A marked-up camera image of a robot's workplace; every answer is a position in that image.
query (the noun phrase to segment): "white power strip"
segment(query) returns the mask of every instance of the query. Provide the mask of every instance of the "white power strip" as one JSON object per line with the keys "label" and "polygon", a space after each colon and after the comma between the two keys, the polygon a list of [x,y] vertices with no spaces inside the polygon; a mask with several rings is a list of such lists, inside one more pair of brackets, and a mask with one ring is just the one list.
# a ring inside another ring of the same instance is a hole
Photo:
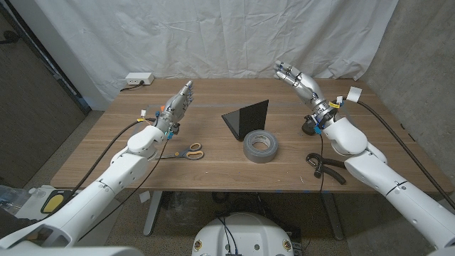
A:
{"label": "white power strip", "polygon": [[125,79],[128,85],[138,85],[141,81],[144,81],[144,85],[151,85],[155,77],[151,73],[130,73]]}

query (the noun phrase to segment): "black triangular object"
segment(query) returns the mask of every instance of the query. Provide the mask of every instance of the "black triangular object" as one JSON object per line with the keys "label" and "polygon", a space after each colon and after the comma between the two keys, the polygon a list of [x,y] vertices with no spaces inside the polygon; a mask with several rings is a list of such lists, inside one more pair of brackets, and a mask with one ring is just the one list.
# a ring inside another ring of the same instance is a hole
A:
{"label": "black triangular object", "polygon": [[269,100],[265,100],[224,114],[221,117],[225,120],[235,138],[242,141],[249,132],[265,128],[268,106]]}

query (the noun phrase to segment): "white backdrop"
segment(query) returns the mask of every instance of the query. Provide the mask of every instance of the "white backdrop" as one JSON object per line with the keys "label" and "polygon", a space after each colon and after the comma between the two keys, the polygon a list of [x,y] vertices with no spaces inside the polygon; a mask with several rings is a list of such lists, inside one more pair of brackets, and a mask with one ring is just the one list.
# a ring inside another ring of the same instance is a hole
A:
{"label": "white backdrop", "polygon": [[397,1],[36,0],[109,101],[129,72],[271,78],[277,59],[357,80]]}

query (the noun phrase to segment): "duct tape roll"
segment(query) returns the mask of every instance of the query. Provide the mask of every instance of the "duct tape roll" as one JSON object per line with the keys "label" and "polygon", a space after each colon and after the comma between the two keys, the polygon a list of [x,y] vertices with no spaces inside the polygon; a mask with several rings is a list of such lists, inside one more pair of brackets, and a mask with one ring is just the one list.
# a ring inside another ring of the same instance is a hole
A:
{"label": "duct tape roll", "polygon": [[[258,142],[264,143],[267,149],[256,149],[253,145]],[[270,132],[255,130],[247,134],[243,140],[243,153],[250,161],[258,164],[270,162],[277,154],[277,150],[277,138]]]}

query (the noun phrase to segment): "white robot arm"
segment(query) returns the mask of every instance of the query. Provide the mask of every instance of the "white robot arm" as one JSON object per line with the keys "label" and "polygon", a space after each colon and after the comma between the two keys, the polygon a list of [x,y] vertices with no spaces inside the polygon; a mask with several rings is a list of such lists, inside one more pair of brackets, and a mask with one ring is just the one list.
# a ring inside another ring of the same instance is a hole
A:
{"label": "white robot arm", "polygon": [[1,239],[0,249],[37,245],[72,247],[111,200],[146,173],[148,161],[157,155],[155,145],[178,133],[178,121],[192,101],[192,86],[193,82],[188,82],[166,103],[153,126],[150,124],[131,137],[127,147],[112,158],[110,167],[100,177],[49,218]]}
{"label": "white robot arm", "polygon": [[277,61],[275,78],[291,85],[313,110],[315,125],[330,139],[333,149],[344,156],[350,174],[381,193],[435,248],[455,243],[455,215],[412,185],[387,165],[384,154],[345,117],[339,119],[327,104],[316,81],[289,64]]}

